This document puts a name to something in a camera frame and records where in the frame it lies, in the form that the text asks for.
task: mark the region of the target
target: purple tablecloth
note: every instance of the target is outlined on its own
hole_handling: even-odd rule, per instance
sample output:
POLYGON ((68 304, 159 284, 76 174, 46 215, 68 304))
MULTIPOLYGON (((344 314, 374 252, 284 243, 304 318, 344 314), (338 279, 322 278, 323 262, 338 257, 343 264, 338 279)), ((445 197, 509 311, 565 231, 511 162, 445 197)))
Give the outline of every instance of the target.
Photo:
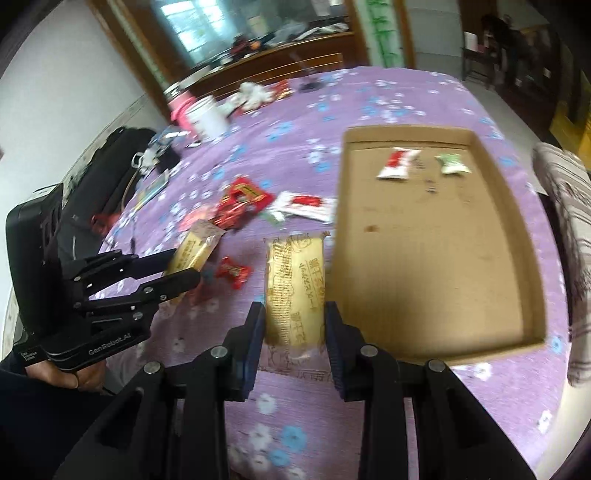
MULTIPOLYGON (((182 238, 177 224, 184 215, 216 203, 222 188, 239 174, 273 193, 335 196, 342 136, 349 127, 399 123, 474 130, 497 160, 534 243, 546 300, 547 347, 454 370, 534 466, 544 453, 566 377, 567 310, 554 239, 528 174, 483 107, 450 76, 360 67, 325 77, 328 84, 322 90, 298 93, 239 117, 224 138, 187 150, 168 187, 139 211, 137 253, 176 247, 182 238)), ((132 235, 128 212, 108 238, 124 252, 129 252, 132 235)), ((326 226, 319 222, 290 218, 283 233, 321 230, 326 226)), ((230 327, 243 323, 250 303, 263 299, 262 239, 278 234, 277 227, 261 218, 238 233, 227 233, 220 257, 230 255, 254 267, 243 289, 233 290, 225 280, 213 278, 214 265, 208 265, 203 274, 214 297, 196 307, 185 299, 174 314, 161 309, 152 337, 111 358, 110 367, 128 381, 147 361, 187 362, 220 343, 230 327)), ((335 231, 325 241, 330 263, 335 231)), ((99 297, 127 294, 137 285, 128 279, 99 297)), ((362 406, 342 403, 331 383, 259 372, 250 399, 228 404, 226 410, 230 464, 239 472, 251 478, 356 478, 362 406)), ((411 476, 416 478, 416 457, 411 457, 411 476)))

